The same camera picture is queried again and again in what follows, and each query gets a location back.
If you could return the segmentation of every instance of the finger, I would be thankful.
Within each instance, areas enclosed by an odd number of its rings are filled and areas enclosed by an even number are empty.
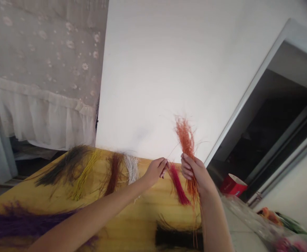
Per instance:
[[[184,170],[184,173],[190,177],[193,177],[193,172],[189,171],[189,170]]]
[[[163,169],[165,168],[166,164],[167,164],[167,159],[164,159],[164,160],[160,163],[160,165],[158,166],[158,170],[163,171]]]
[[[197,168],[197,164],[186,153],[183,153],[182,157],[192,167],[192,169],[196,169]]]
[[[164,160],[165,160],[165,158],[164,158],[164,157],[161,157],[161,158],[158,158],[158,159],[153,160],[152,162],[157,163],[157,165],[159,166],[159,165],[161,164],[161,162],[164,161]]]
[[[164,178],[165,172],[166,172],[166,167],[164,167],[164,169],[163,169],[163,171],[160,173],[160,176],[159,176],[159,177]]]
[[[203,164],[203,162],[202,162],[200,159],[198,159],[198,158],[196,158],[196,157],[194,157],[194,159],[195,159],[195,163],[196,163],[198,166],[205,168],[205,165]]]
[[[188,163],[186,163],[186,161],[183,158],[181,159],[181,166],[188,170],[192,170],[191,166]]]
[[[192,177],[188,176],[187,174],[185,174],[183,171],[181,171],[181,174],[184,176],[184,178],[186,178],[187,180],[192,180]]]

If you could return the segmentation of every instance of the dyed fiber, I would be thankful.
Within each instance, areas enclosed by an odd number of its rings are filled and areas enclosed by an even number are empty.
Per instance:
[[[172,179],[174,189],[178,195],[179,202],[182,205],[191,205],[191,202],[189,199],[186,197],[186,194],[184,192],[184,189],[181,186],[180,179],[179,179],[179,171],[175,167],[174,163],[168,163],[168,173],[170,174],[170,177]]]
[[[107,196],[115,191],[116,184],[120,177],[120,165],[123,160],[123,155],[119,153],[114,153],[109,159],[110,164],[110,179],[107,185],[107,189],[104,196]]]
[[[3,205],[3,207],[4,213],[0,213],[0,239],[32,237],[36,240],[79,210],[36,215],[22,207],[19,202]],[[96,240],[97,237],[94,236],[85,245],[92,247],[93,242]]]
[[[194,160],[194,137],[187,119],[177,118],[175,131],[179,137],[182,152]],[[193,204],[198,200],[198,187],[195,176],[186,181],[187,192],[191,195]]]
[[[133,182],[139,179],[139,171],[138,171],[139,158],[130,155],[125,155],[124,162],[126,168],[128,169],[128,174],[129,174],[128,184],[132,184]]]
[[[91,152],[91,148],[86,145],[79,145],[71,148],[63,159],[51,167],[46,174],[39,178],[35,185],[55,185],[62,177],[65,177],[66,181],[73,183],[81,172],[77,168],[83,167],[82,162],[84,156]]]
[[[87,166],[84,167],[84,170],[82,174],[79,176],[79,178],[74,182],[74,186],[70,193],[70,198],[72,200],[78,201],[83,197],[84,194],[84,185],[86,183],[86,180],[88,178],[88,175],[90,174],[91,170],[93,169],[96,161],[101,157],[101,151],[100,150],[94,150],[92,152],[92,155],[89,158]]]
[[[157,230],[155,235],[155,244],[159,251],[173,250],[183,248],[178,251],[204,251],[203,236],[201,228],[196,230],[196,239],[198,240],[198,248],[194,248],[194,231],[187,229],[176,229],[166,223],[164,219],[157,222]]]

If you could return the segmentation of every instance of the red bag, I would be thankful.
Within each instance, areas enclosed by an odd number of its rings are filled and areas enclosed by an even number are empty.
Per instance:
[[[224,179],[220,187],[220,191],[223,194],[232,194],[239,197],[247,189],[247,187],[248,186],[246,183],[229,173]]]

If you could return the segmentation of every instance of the lace curtain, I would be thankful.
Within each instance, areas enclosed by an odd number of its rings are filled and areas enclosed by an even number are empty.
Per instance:
[[[51,149],[95,144],[107,0],[0,0],[0,119]]]

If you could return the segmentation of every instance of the doorway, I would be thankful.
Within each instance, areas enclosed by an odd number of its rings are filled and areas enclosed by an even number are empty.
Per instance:
[[[307,40],[292,30],[306,32],[289,20],[206,162],[218,187],[229,173],[248,184],[245,202],[307,138]]]

